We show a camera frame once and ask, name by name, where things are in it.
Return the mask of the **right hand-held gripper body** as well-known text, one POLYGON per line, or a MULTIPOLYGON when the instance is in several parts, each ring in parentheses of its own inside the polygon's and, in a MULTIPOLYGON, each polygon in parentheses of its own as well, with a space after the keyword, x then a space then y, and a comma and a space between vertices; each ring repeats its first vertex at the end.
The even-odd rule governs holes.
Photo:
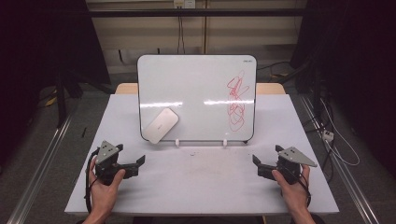
POLYGON ((300 179, 301 166, 303 164, 311 167, 318 166, 296 147, 284 148, 283 151, 277 152, 277 155, 278 161, 276 162, 276 166, 262 163, 260 167, 258 167, 258 176, 276 180, 272 171, 278 170, 285 180, 292 185, 300 179))

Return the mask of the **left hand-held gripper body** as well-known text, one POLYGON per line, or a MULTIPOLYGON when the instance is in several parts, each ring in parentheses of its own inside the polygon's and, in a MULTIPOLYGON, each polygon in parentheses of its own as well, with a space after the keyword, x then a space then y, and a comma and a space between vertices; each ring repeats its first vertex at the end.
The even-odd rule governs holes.
POLYGON ((118 157, 120 151, 107 141, 99 147, 99 152, 95 162, 96 176, 107 186, 109 186, 119 170, 124 170, 124 179, 138 176, 139 167, 135 163, 119 164, 118 157))

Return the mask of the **white rectangular whiteboard eraser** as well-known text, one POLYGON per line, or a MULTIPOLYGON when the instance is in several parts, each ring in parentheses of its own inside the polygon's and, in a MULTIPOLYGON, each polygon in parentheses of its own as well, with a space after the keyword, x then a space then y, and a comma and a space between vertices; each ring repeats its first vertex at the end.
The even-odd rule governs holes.
POLYGON ((143 130, 143 137, 151 144, 158 144, 178 123, 178 115, 170 108, 165 108, 143 130))

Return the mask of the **person's right hand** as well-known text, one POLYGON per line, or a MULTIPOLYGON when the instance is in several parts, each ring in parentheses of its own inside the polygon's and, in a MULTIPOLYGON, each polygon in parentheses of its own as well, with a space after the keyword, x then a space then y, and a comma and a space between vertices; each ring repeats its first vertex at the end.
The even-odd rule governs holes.
POLYGON ((283 199, 294 220, 307 216, 307 193, 303 186, 300 183, 289 184, 278 170, 273 170, 272 174, 282 190, 283 199))

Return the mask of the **person's left hand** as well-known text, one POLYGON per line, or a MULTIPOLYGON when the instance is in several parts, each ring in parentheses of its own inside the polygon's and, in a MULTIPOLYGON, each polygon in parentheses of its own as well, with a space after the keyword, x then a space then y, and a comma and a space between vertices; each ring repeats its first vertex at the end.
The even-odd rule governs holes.
POLYGON ((90 212, 90 216, 99 220, 107 218, 111 214, 117 200, 119 185, 124 178, 125 171, 123 169, 117 171, 112 183, 107 186, 96 179, 93 172, 95 161, 96 158, 93 158, 89 171, 89 184, 92 193, 92 211, 90 212))

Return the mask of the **white table cover sheet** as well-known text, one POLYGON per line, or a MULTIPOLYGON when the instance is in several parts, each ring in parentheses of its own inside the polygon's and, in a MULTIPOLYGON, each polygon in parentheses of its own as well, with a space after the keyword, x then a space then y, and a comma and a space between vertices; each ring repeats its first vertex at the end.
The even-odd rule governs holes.
POLYGON ((152 145, 140 136, 137 98, 110 97, 93 140, 122 144, 121 163, 146 159, 136 177, 120 184, 114 213, 126 216, 257 216, 284 214, 278 184, 258 176, 252 159, 277 160, 276 146, 315 154, 287 94, 256 99, 255 131, 246 144, 152 145))

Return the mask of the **wooden table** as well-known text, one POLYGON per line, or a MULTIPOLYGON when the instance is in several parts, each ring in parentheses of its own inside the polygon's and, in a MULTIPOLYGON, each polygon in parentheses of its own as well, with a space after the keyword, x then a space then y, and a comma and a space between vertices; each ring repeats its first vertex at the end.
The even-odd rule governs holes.
MULTIPOLYGON (((137 83, 121 83, 117 88, 116 94, 137 94, 137 83)), ((281 84, 278 83, 257 83, 257 94, 285 94, 285 90, 281 84)))

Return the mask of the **black metal stand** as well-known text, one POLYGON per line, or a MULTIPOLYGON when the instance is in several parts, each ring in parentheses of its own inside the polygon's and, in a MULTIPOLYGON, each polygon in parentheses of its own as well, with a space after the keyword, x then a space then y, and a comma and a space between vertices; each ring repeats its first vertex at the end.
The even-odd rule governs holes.
POLYGON ((65 104, 65 91, 71 98, 80 98, 83 94, 82 88, 78 84, 78 76, 71 71, 59 72, 55 79, 56 98, 58 104, 58 125, 60 128, 67 117, 65 104))

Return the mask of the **white whiteboard with black rim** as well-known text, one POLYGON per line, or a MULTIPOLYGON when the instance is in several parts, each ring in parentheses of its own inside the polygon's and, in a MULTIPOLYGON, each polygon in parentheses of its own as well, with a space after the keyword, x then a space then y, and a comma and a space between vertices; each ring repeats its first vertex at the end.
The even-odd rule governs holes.
POLYGON ((178 123, 161 141, 250 140, 255 124, 256 69, 256 58, 251 55, 140 57, 141 136, 170 108, 178 115, 178 123))

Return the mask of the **black curtain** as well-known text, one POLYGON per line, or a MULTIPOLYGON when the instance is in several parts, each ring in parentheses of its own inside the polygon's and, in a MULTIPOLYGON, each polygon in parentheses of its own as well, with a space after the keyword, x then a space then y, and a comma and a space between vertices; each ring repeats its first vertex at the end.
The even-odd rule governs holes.
POLYGON ((290 65, 303 65, 321 38, 318 62, 374 157, 396 178, 396 0, 306 0, 290 65))
POLYGON ((17 149, 39 93, 108 84, 86 0, 0 0, 0 169, 17 149))

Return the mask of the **black horizontal bar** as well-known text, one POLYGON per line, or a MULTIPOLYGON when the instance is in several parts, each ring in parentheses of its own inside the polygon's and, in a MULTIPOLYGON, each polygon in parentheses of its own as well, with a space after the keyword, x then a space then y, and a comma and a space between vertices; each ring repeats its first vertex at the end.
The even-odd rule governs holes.
POLYGON ((93 18, 121 17, 294 17, 310 14, 308 9, 269 8, 195 8, 195 9, 96 9, 89 12, 93 18))

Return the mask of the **aluminium floor rail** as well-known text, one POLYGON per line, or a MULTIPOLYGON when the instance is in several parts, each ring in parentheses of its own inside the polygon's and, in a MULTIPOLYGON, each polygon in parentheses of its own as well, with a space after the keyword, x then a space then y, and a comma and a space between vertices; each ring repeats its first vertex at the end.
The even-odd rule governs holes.
POLYGON ((333 168, 342 179, 346 190, 355 204, 364 224, 380 224, 373 207, 370 205, 359 184, 349 171, 350 164, 340 159, 336 146, 331 146, 327 140, 322 139, 322 132, 318 131, 318 138, 324 144, 324 148, 329 159, 332 161, 333 168))
POLYGON ((70 126, 72 116, 66 117, 62 125, 56 129, 49 146, 47 147, 43 158, 38 167, 35 169, 33 177, 28 182, 22 196, 20 197, 16 207, 10 215, 7 224, 24 224, 35 198, 47 176, 57 151, 64 139, 64 136, 70 126))

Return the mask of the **white wall outlet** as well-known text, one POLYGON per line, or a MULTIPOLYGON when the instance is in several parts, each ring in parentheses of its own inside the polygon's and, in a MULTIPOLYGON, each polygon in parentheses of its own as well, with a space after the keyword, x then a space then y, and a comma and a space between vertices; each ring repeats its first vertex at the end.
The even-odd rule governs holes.
POLYGON ((193 9, 196 7, 195 0, 173 0, 174 8, 188 8, 193 9))

